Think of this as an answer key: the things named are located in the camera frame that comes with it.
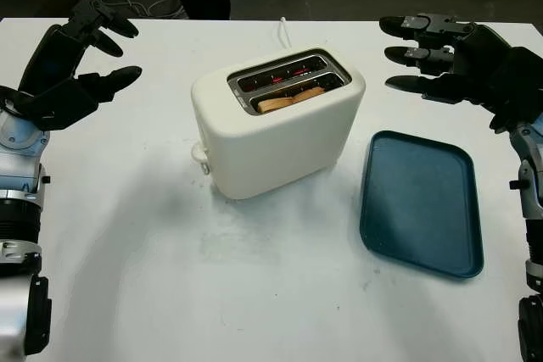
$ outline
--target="tray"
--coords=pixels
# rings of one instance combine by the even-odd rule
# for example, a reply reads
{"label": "tray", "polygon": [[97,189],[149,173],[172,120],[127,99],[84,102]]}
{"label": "tray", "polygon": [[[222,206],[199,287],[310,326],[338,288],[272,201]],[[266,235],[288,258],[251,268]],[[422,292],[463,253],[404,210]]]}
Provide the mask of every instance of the tray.
{"label": "tray", "polygon": [[367,160],[360,232],[382,255],[476,276],[484,257],[471,158],[450,144],[380,131]]}

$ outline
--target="power cord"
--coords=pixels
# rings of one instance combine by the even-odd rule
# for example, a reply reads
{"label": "power cord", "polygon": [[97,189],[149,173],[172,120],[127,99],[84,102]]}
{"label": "power cord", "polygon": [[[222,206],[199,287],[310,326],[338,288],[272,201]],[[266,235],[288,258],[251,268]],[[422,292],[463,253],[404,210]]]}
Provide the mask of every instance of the power cord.
{"label": "power cord", "polygon": [[124,2],[118,2],[118,3],[106,3],[108,6],[124,6],[127,5],[134,13],[137,14],[138,17],[142,17],[145,19],[166,19],[171,18],[174,19],[178,16],[181,16],[185,13],[185,9],[182,5],[180,5],[175,11],[168,13],[168,14],[152,14],[151,9],[155,8],[159,4],[166,2],[168,0],[159,0],[150,6],[146,7],[143,3],[140,2],[133,2],[132,0],[124,0]]}
{"label": "power cord", "polygon": [[[283,41],[283,38],[281,37],[281,29],[283,29],[285,33],[285,37],[287,38],[286,43]],[[292,42],[290,41],[290,35],[288,34],[288,29],[287,29],[287,19],[285,19],[284,17],[282,17],[279,20],[279,27],[277,28],[277,38],[279,39],[279,42],[281,42],[281,44],[283,45],[283,48],[292,47]]]}

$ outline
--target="table surface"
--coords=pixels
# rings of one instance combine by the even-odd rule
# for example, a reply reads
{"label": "table surface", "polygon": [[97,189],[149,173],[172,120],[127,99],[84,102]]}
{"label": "table surface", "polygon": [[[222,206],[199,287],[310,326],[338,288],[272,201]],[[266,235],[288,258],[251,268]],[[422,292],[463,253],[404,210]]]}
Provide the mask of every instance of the table surface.
{"label": "table surface", "polygon": [[[59,19],[0,23],[0,78],[17,86]],[[383,85],[414,72],[388,62],[398,42],[375,22],[289,22],[294,45],[336,47],[367,90],[338,163],[244,201],[225,199],[191,160],[198,140],[191,84],[281,48],[277,22],[136,21],[112,36],[119,60],[88,50],[79,72],[138,64],[113,103],[54,132],[43,163],[40,243],[53,297],[51,342],[32,361],[513,361],[528,256],[518,159],[491,116]],[[543,55],[531,25],[492,25]],[[476,169],[484,269],[452,281],[365,249],[361,172],[384,129],[463,148]]]}

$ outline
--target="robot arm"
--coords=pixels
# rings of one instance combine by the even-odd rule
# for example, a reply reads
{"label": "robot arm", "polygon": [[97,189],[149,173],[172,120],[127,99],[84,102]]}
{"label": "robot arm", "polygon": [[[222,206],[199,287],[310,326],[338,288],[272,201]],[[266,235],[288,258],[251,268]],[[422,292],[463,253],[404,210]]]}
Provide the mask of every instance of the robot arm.
{"label": "robot arm", "polygon": [[510,188],[520,191],[526,220],[526,278],[538,292],[520,301],[518,334],[523,360],[543,361],[543,59],[511,47],[485,25],[457,23],[450,16],[384,17],[379,25],[387,34],[418,42],[418,47],[386,48],[387,58],[438,75],[394,76],[386,85],[437,102],[479,104],[494,114],[491,129],[509,132],[521,161]]}
{"label": "robot arm", "polygon": [[64,129],[110,102],[140,75],[125,67],[102,77],[74,77],[85,50],[94,46],[120,57],[101,30],[134,37],[137,29],[99,0],[82,0],[65,25],[44,35],[18,90],[0,86],[0,361],[22,361],[48,344],[51,305],[48,279],[39,276],[38,245],[44,185],[40,158],[49,131]]}

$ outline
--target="white toaster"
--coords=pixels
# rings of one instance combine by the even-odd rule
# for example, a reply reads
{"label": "white toaster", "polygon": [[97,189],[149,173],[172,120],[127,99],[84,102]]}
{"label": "white toaster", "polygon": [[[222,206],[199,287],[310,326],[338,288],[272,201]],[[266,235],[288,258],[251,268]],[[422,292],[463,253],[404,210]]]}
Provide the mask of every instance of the white toaster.
{"label": "white toaster", "polygon": [[[280,187],[337,160],[365,88],[362,75],[324,47],[218,70],[193,85],[201,139],[193,157],[229,198]],[[317,96],[291,103],[313,90]],[[276,101],[288,106],[261,113]]]}

